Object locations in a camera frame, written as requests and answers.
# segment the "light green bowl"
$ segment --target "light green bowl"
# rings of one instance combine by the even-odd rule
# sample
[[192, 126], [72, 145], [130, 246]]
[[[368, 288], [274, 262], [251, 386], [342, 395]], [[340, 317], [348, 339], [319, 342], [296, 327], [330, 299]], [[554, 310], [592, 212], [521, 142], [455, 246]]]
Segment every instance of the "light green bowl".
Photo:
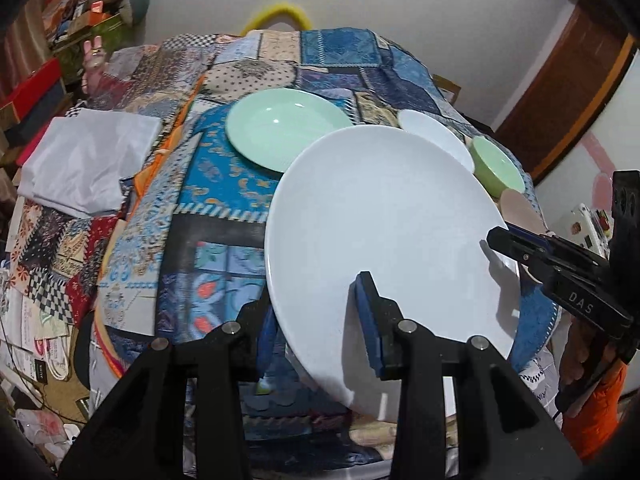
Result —
[[476, 165], [474, 175], [491, 196], [500, 198], [505, 189], [524, 193], [524, 180], [509, 157], [484, 137], [475, 137], [469, 147]]

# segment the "orange fabric strip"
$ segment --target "orange fabric strip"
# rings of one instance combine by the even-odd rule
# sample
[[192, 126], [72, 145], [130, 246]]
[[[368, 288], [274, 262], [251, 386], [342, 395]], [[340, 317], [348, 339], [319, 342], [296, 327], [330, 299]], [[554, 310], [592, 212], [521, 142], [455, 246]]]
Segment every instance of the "orange fabric strip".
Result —
[[98, 344], [100, 345], [100, 348], [102, 349], [102, 354], [104, 355], [109, 368], [117, 378], [121, 378], [126, 370], [124, 369], [124, 365], [120, 361], [120, 358], [118, 357], [113, 344], [111, 344], [109, 335], [107, 334], [104, 324], [102, 323], [100, 306], [98, 304], [96, 304], [95, 306], [94, 328], [96, 339], [98, 341]]
[[136, 189], [137, 197], [136, 197], [136, 203], [134, 204], [131, 210], [131, 214], [133, 214], [134, 211], [138, 208], [138, 206], [140, 205], [140, 201], [142, 200], [142, 197], [145, 195], [146, 191], [149, 188], [149, 185], [151, 184], [151, 181], [154, 179], [156, 174], [158, 174], [160, 167], [162, 166], [166, 158], [169, 156], [169, 154], [178, 145], [178, 142], [182, 138], [182, 124], [184, 123], [184, 120], [187, 117], [187, 114], [189, 113], [189, 110], [191, 108], [191, 103], [193, 103], [193, 100], [196, 98], [196, 95], [198, 95], [198, 92], [200, 91], [200, 87], [202, 86], [204, 78], [205, 78], [205, 75], [203, 74], [202, 76], [200, 76], [200, 78], [196, 82], [196, 85], [188, 101], [182, 107], [182, 110], [180, 110], [180, 113], [175, 119], [174, 129], [171, 130], [171, 133], [169, 134], [169, 136], [164, 140], [164, 142], [158, 148], [159, 153], [157, 153], [156, 156], [154, 157], [154, 161], [134, 177], [133, 185]]
[[607, 384], [600, 383], [574, 418], [564, 417], [562, 433], [581, 460], [588, 462], [618, 426], [618, 399], [626, 366]]

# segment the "white wall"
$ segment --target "white wall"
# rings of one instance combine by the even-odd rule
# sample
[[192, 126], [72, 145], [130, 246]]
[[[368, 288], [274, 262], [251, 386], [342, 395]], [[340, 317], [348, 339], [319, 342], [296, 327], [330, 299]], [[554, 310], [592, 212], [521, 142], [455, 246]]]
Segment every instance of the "white wall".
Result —
[[533, 80], [538, 75], [538, 72], [540, 72], [540, 69], [546, 62], [546, 59], [551, 54], [551, 51], [556, 46], [556, 43], [560, 39], [560, 36], [562, 36], [562, 33], [564, 32], [564, 28], [566, 27], [566, 24], [569, 22], [571, 15], [574, 13], [575, 4], [577, 3], [577, 1], [578, 0], [567, 1], [566, 5], [560, 10], [558, 19], [556, 20], [556, 23], [554, 24], [551, 31], [549, 32], [549, 35], [546, 37], [545, 43], [543, 43], [542, 48], [540, 49], [540, 51], [538, 52], [538, 55], [536, 56], [536, 59], [533, 60], [533, 63], [527, 70], [527, 73], [524, 75], [524, 77], [520, 81], [520, 84], [515, 89], [515, 92], [511, 94], [511, 97], [509, 97], [506, 104], [502, 107], [500, 112], [498, 112], [498, 115], [495, 117], [494, 121], [491, 123], [491, 127], [494, 130], [494, 132], [497, 131], [500, 125], [511, 113], [511, 110], [513, 110], [515, 105], [518, 104], [518, 101], [524, 95], [524, 92], [527, 91], [531, 83], [533, 83]]
[[[151, 0], [145, 41], [182, 32], [238, 33], [279, 0]], [[289, 0], [315, 27], [371, 28], [460, 86], [461, 111], [491, 124], [569, 0]]]
[[600, 167], [608, 166], [602, 159], [616, 170], [640, 170], [639, 54], [588, 134], [604, 150], [597, 157], [601, 160], [594, 159], [581, 140], [536, 187], [542, 213], [551, 226], [579, 203], [594, 205], [594, 179]]

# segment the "checkered fabric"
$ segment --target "checkered fabric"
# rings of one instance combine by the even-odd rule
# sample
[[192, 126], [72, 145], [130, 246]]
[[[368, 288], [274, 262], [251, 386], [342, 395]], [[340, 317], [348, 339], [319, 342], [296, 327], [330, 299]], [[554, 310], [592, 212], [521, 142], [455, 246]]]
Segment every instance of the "checkered fabric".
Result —
[[87, 108], [86, 101], [78, 101], [69, 110], [66, 111], [65, 117], [76, 117], [82, 108]]
[[73, 325], [74, 318], [68, 295], [64, 292], [65, 282], [47, 279], [46, 270], [36, 270], [31, 275], [27, 296], [41, 311], [56, 316], [67, 324]]
[[176, 50], [178, 48], [185, 48], [188, 46], [206, 48], [208, 46], [214, 46], [215, 40], [215, 34], [204, 34], [203, 36], [196, 34], [179, 34], [178, 36], [164, 40], [160, 47], [167, 50]]

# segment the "green box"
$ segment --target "green box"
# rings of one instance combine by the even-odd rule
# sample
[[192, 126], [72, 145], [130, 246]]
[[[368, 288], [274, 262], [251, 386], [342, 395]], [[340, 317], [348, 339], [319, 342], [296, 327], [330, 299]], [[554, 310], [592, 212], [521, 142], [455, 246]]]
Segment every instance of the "green box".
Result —
[[80, 81], [82, 77], [82, 62], [84, 51], [82, 44], [85, 40], [92, 40], [96, 36], [102, 36], [102, 47], [108, 54], [122, 48], [132, 41], [133, 30], [122, 23], [119, 14], [94, 25], [91, 28], [79, 30], [74, 35], [59, 43], [53, 50], [53, 55], [60, 62], [62, 79], [65, 84]]

